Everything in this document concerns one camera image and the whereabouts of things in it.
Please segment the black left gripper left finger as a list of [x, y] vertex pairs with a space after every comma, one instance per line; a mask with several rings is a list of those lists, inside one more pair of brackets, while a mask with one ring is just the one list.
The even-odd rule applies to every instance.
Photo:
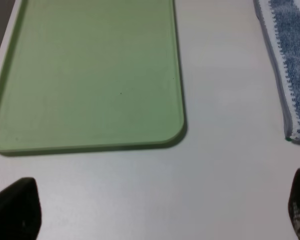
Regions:
[[42, 210], [33, 177], [23, 177], [0, 192], [0, 240], [35, 240]]

